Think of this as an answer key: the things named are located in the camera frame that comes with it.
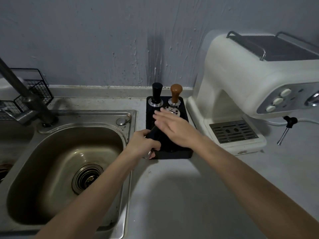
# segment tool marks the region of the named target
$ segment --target white espresso machine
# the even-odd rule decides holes
[[[261,150],[266,139],[247,116],[283,117],[319,104],[317,48],[285,32],[209,32],[186,103],[196,128],[234,155]]]

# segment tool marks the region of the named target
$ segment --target white countertop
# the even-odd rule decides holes
[[[145,128],[146,99],[55,98],[50,104],[53,107],[136,110],[136,130]],[[293,115],[319,120],[318,114],[317,109]],[[297,124],[282,146],[277,146],[284,127],[254,123],[268,144],[261,152],[238,158],[319,220],[319,125]],[[132,173],[126,223],[126,239],[265,238],[217,174],[197,155],[189,160],[142,159]],[[94,238],[104,238],[103,233]]]

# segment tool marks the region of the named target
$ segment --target gray wall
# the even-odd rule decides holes
[[[0,57],[50,84],[193,86],[212,29],[318,42],[319,0],[0,0]]]

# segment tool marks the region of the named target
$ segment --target faucet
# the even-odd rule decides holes
[[[42,99],[36,94],[33,94],[24,86],[24,84],[17,78],[12,70],[6,65],[6,63],[0,58],[0,73],[8,81],[8,83],[23,97],[22,102],[29,108],[29,111],[21,113],[19,116],[14,117],[7,108],[1,108],[1,111],[5,112],[11,118],[24,124],[28,120],[37,116],[44,127],[50,127],[58,122],[58,117],[54,115],[44,104]]]

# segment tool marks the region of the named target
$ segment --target black wire basket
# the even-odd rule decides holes
[[[37,72],[38,73],[38,80],[27,80],[26,81],[28,85],[29,91],[31,91],[33,94],[36,94],[39,96],[44,104],[48,105],[53,100],[53,95],[50,92],[40,70],[38,69],[23,69],[23,68],[12,68],[11,69],[14,73],[15,71],[30,71],[30,72]],[[6,114],[6,112],[10,113],[13,117],[17,117],[22,112],[26,112],[29,110],[29,108],[23,103],[23,97],[18,96],[13,101],[2,101],[0,100],[0,120],[14,120],[11,116]]]

